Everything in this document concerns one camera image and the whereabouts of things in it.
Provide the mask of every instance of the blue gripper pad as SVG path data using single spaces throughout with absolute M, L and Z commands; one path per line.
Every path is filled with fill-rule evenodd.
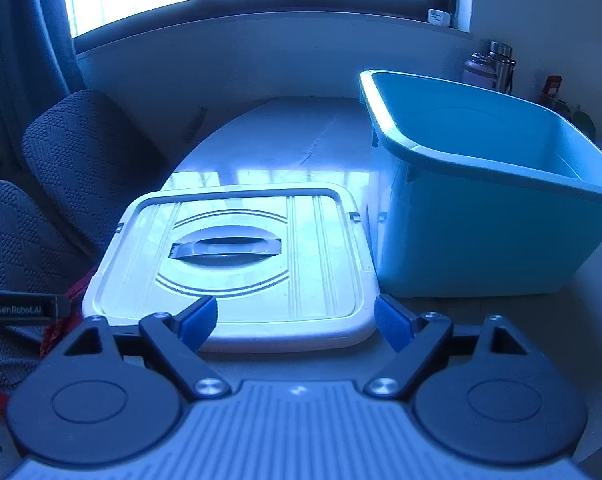
M 395 352 L 414 339 L 417 319 L 389 294 L 381 294 L 374 302 L 376 327 Z
M 216 327 L 218 306 L 216 299 L 204 296 L 192 306 L 178 314 L 177 337 L 193 352 L 196 352 Z

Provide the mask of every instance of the wall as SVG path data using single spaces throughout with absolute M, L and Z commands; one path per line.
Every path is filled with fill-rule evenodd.
M 231 16 L 175 25 L 79 55 L 87 85 L 119 102 L 168 156 L 198 106 L 219 113 L 277 96 L 358 97 L 368 68 L 458 78 L 471 35 L 334 12 Z
M 472 0 L 471 9 L 465 0 L 471 34 L 357 14 L 234 16 L 126 38 L 81 54 L 79 65 L 175 160 L 198 106 L 222 118 L 226 107 L 276 96 L 356 97 L 366 68 L 458 79 L 489 39 L 514 48 L 514 94 L 535 99 L 560 74 L 562 97 L 602 132 L 601 9 L 602 0 Z
M 471 30 L 514 48 L 514 92 L 534 99 L 551 74 L 602 134 L 602 0 L 473 0 Z

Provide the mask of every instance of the curtain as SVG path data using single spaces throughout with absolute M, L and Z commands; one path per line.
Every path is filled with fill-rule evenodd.
M 65 0 L 0 0 L 0 137 L 20 168 L 28 124 L 85 88 L 76 63 Z

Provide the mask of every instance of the chair backrest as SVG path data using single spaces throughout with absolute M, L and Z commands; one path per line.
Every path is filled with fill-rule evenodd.
M 0 180 L 0 288 L 63 294 L 91 264 L 14 184 Z M 38 364 L 40 327 L 0 329 L 0 391 Z
M 21 150 L 59 212 L 102 252 L 127 205 L 169 176 L 156 147 L 95 90 L 71 94 L 34 120 Z

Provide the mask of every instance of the blue plastic basin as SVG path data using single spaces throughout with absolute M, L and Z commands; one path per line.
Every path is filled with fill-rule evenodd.
M 360 76 L 380 285 L 401 297 L 561 288 L 602 241 L 602 152 L 558 114 L 441 79 Z

